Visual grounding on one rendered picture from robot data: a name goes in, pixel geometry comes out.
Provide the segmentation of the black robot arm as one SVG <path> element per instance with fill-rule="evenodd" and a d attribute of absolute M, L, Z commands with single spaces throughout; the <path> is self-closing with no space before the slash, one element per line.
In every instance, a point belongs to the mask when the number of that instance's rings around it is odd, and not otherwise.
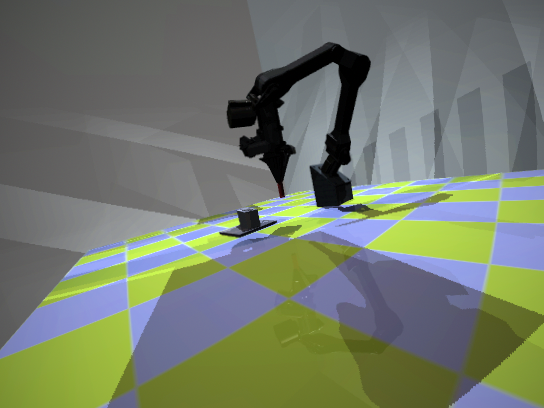
<path fill-rule="evenodd" d="M 229 128 L 249 127 L 267 121 L 280 121 L 278 108 L 284 105 L 281 99 L 301 79 L 308 77 L 334 62 L 339 65 L 341 80 L 335 128 L 326 134 L 326 152 L 329 153 L 323 166 L 318 166 L 329 177 L 339 177 L 341 165 L 351 161 L 349 135 L 358 88 L 367 78 L 371 61 L 369 57 L 347 50 L 341 45 L 327 42 L 318 49 L 278 69 L 270 69 L 256 77 L 255 85 L 247 94 L 247 100 L 229 100 L 227 117 Z M 258 96 L 261 95 L 259 99 Z"/>

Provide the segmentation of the dark red peg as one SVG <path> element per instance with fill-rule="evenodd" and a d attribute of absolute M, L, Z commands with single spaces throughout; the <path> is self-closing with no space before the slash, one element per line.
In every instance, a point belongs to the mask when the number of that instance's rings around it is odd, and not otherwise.
<path fill-rule="evenodd" d="M 278 184 L 278 190 L 279 190 L 280 198 L 284 198 L 284 197 L 285 197 L 285 194 L 284 194 L 284 188 L 283 188 L 282 177 L 281 177 L 281 182 L 280 182 L 280 183 L 277 183 L 277 184 Z"/>

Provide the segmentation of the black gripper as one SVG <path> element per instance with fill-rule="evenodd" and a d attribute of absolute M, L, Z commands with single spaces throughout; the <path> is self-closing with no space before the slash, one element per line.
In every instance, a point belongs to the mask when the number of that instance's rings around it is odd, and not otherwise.
<path fill-rule="evenodd" d="M 276 183 L 281 182 L 281 177 L 283 182 L 289 157 L 296 154 L 296 149 L 283 141 L 284 127 L 280 121 L 267 121 L 259 124 L 258 128 L 256 133 L 260 133 L 262 141 L 248 145 L 247 156 L 263 154 L 259 160 L 268 165 Z"/>

